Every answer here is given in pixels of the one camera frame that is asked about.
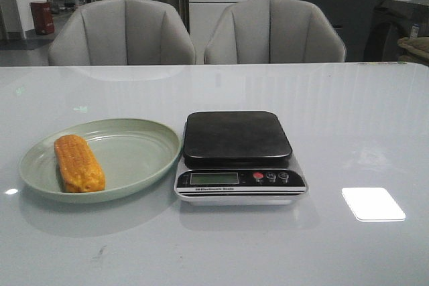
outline plate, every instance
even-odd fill
[[[80,135],[106,176],[99,192],[63,192],[54,142],[65,134]],[[141,119],[108,119],[76,125],[34,145],[19,162],[24,182],[42,196],[68,203],[95,203],[122,198],[157,182],[172,167],[181,149],[169,127]]]

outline corn on the cob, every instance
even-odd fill
[[[105,189],[103,169],[85,139],[74,134],[64,135],[55,141],[54,148],[67,192]]]

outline gray chair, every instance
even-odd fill
[[[314,4],[248,0],[223,11],[204,50],[205,64],[344,62],[345,45]]]
[[[49,65],[195,64],[176,9],[151,0],[102,0],[79,7],[52,42]]]

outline glossy tabletop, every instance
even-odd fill
[[[275,113],[309,192],[287,206],[191,206],[172,168],[131,196],[66,204],[19,177],[25,152],[67,127],[137,118],[181,136],[196,111]],[[2,285],[428,284],[425,66],[0,68],[0,113]],[[405,218],[358,220],[345,188],[383,188]]]

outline electronic scale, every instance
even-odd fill
[[[307,190],[273,113],[197,112],[188,116],[174,183],[181,200],[196,206],[289,204]]]

